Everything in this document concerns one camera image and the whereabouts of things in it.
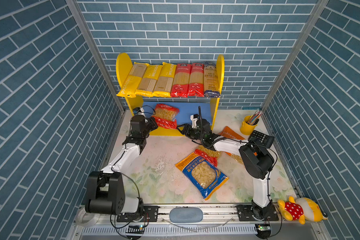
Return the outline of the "red fusilli bag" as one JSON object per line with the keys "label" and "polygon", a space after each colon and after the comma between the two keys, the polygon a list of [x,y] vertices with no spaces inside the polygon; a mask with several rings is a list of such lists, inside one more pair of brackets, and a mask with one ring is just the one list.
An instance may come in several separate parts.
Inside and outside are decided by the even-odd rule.
{"label": "red fusilli bag", "polygon": [[194,153],[203,157],[205,160],[207,160],[209,163],[211,163],[215,167],[218,166],[218,158],[220,157],[221,152],[212,151],[212,150],[209,150],[209,149],[203,147],[202,145],[199,145],[195,149]]}
{"label": "red fusilli bag", "polygon": [[166,104],[157,104],[153,117],[156,119],[156,123],[159,127],[164,129],[176,129],[176,116],[179,112],[178,108]]}

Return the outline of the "blue macaroni bag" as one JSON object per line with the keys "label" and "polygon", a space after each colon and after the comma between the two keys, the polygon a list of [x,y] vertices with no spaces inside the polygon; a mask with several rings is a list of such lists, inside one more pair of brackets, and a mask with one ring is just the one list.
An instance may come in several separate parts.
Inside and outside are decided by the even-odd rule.
{"label": "blue macaroni bag", "polygon": [[208,200],[229,180],[227,175],[196,153],[190,154],[175,166],[200,191],[204,200]]}

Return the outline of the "red spaghetti bag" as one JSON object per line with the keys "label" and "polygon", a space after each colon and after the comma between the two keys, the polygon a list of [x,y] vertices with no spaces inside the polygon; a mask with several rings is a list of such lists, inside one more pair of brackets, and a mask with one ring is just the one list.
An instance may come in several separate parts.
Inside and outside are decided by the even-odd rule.
{"label": "red spaghetti bag", "polygon": [[192,65],[190,64],[177,64],[175,78],[171,89],[171,97],[186,98],[188,96],[188,87]]}
{"label": "red spaghetti bag", "polygon": [[204,64],[192,64],[188,86],[188,97],[189,96],[204,96]]}

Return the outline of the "yellow spaghetti bag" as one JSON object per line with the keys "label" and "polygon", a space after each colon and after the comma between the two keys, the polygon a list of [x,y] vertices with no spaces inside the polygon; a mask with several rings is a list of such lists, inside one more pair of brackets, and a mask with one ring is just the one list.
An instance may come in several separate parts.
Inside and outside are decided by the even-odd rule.
{"label": "yellow spaghetti bag", "polygon": [[162,65],[149,65],[135,94],[144,97],[152,97],[162,68]]}
{"label": "yellow spaghetti bag", "polygon": [[170,63],[163,63],[163,68],[160,72],[155,89],[153,91],[153,97],[170,98],[171,90],[175,78],[177,65]]}
{"label": "yellow spaghetti bag", "polygon": [[127,76],[121,90],[117,93],[118,97],[136,97],[136,89],[138,88],[149,64],[134,63],[129,75]]}

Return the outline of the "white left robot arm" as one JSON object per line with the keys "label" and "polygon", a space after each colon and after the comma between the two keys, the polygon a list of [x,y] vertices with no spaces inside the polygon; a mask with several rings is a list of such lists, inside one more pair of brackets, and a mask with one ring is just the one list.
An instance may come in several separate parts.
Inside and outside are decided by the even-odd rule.
{"label": "white left robot arm", "polygon": [[155,118],[135,115],[130,130],[118,155],[100,171],[91,172],[87,179],[85,211],[110,216],[124,215],[128,222],[144,215],[141,197],[128,197],[124,188],[124,171],[139,157],[150,133],[158,128]]}

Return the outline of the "orange pasta bag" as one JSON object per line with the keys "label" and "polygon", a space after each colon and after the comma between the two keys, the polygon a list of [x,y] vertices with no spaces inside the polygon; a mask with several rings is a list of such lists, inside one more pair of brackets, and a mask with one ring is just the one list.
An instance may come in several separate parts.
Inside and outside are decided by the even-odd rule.
{"label": "orange pasta bag", "polygon": [[[243,138],[241,135],[233,131],[228,126],[224,127],[224,129],[219,133],[219,135],[234,140],[245,140],[245,138]],[[226,154],[228,154],[231,158],[235,159],[239,164],[241,165],[244,164],[242,157],[240,155],[234,155],[228,152],[226,152]]]}

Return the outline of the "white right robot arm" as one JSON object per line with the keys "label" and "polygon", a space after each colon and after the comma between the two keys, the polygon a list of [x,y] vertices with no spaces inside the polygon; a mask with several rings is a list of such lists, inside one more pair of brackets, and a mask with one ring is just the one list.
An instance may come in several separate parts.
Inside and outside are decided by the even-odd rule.
{"label": "white right robot arm", "polygon": [[213,133],[210,123],[202,118],[201,109],[198,114],[191,116],[191,121],[192,124],[177,126],[177,130],[208,150],[241,156],[245,169],[253,178],[252,214],[259,221],[269,217],[274,212],[270,197],[269,178],[276,164],[275,159],[269,153],[269,148],[261,145],[257,138],[242,141]]}

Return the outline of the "blue Moli spaghetti bag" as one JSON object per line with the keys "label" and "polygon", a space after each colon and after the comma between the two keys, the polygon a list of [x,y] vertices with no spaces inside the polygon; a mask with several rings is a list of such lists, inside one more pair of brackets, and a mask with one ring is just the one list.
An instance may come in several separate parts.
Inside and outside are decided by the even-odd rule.
{"label": "blue Moli spaghetti bag", "polygon": [[220,97],[217,68],[211,62],[204,64],[204,96],[208,98]]}

